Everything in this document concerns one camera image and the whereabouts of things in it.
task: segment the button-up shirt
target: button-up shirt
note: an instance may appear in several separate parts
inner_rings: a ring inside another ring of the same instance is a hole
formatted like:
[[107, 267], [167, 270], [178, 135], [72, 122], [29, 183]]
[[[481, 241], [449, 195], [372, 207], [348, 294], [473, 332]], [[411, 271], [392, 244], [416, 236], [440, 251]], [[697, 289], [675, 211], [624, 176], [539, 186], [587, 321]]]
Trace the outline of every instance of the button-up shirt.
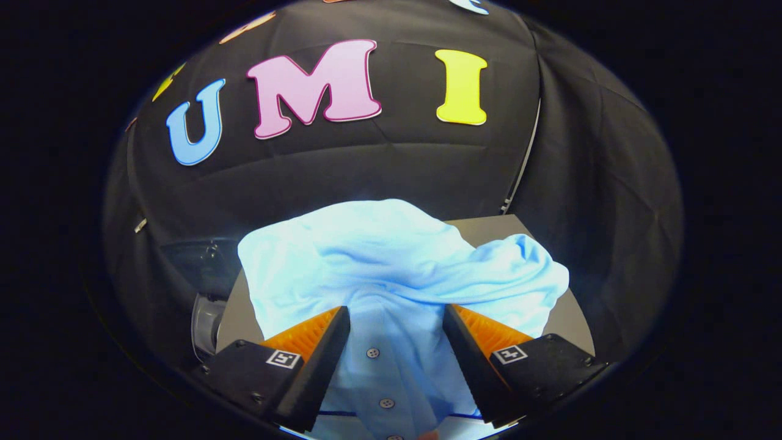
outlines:
[[410, 440], [448, 416], [479, 417], [442, 330], [445, 305], [539, 337], [569, 281], [526, 235], [474, 248], [456, 227], [393, 199], [335, 204], [258, 229], [239, 243], [239, 257], [266, 337], [334, 307], [350, 311], [311, 432], [324, 440], [358, 438], [347, 423], [321, 420], [329, 414], [355, 415], [370, 438]]

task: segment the black bracket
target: black bracket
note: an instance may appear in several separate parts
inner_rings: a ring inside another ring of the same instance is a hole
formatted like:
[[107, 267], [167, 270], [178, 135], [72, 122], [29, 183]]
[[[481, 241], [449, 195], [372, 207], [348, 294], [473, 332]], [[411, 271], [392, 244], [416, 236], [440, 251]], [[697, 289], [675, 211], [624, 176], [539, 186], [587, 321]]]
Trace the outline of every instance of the black bracket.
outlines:
[[487, 360], [451, 305], [443, 330], [483, 421], [495, 428], [549, 408], [608, 366], [556, 334], [496, 350]]
[[237, 247], [228, 239], [172, 243], [160, 250], [182, 276], [210, 301], [227, 301], [242, 270]]
[[349, 333], [350, 315], [343, 306], [306, 362], [300, 353], [240, 340], [193, 373], [256, 418], [300, 433], [311, 431]]

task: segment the letter m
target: letter m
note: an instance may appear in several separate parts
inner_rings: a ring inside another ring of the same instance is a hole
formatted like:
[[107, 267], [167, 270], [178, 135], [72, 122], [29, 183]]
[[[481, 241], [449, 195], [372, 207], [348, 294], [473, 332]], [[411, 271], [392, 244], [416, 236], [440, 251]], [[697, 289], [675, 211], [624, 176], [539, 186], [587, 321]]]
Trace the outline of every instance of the letter m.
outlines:
[[358, 121], [380, 114], [369, 85], [369, 53], [377, 43], [348, 40], [326, 49], [311, 74], [287, 56], [257, 64], [247, 72], [255, 79], [260, 123], [255, 137], [269, 139], [287, 132], [291, 119], [282, 115], [280, 99], [305, 125], [312, 124], [326, 88], [331, 104], [323, 116], [332, 122]]

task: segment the letter u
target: letter u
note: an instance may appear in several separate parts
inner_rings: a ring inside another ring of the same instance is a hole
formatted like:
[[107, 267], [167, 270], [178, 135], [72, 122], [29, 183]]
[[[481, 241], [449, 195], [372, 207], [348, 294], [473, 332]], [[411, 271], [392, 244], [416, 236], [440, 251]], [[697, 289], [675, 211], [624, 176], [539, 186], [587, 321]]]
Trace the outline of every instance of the letter u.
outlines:
[[203, 106], [204, 133], [201, 140], [190, 142], [185, 113], [190, 103], [183, 103], [168, 115], [166, 126], [171, 138], [171, 149], [177, 162], [183, 165], [195, 165], [207, 159], [220, 143], [223, 132], [223, 121], [220, 115], [220, 89], [225, 85], [224, 79], [219, 79], [207, 85], [195, 97]]

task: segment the letter i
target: letter i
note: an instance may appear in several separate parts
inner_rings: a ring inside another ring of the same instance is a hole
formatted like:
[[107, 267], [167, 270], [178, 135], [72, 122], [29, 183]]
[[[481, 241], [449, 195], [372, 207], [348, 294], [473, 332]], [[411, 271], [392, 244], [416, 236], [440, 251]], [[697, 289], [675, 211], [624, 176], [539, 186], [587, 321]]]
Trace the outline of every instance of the letter i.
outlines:
[[488, 66], [480, 56], [458, 50], [442, 49], [435, 56], [445, 63], [445, 103], [437, 107], [444, 122], [481, 125], [486, 112], [481, 110], [481, 69]]

